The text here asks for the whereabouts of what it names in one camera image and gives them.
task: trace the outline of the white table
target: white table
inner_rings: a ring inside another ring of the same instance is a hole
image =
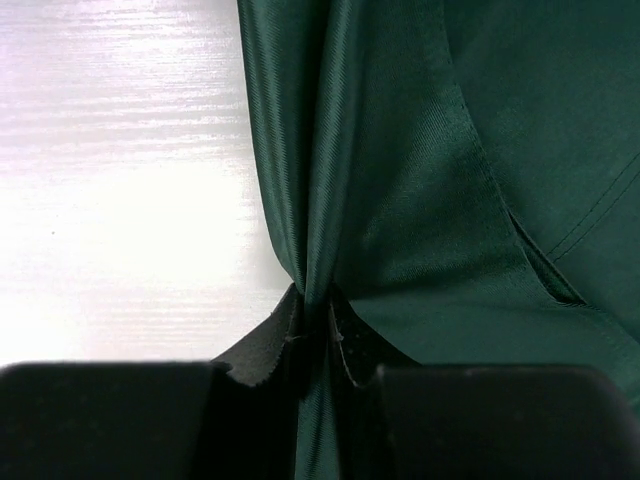
[[[4,0],[0,112],[0,364],[211,358],[270,313],[235,0]]]

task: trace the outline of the wood grain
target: wood grain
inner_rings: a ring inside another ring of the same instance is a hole
[[[0,363],[210,358],[270,313],[235,0],[4,0],[0,112]]]

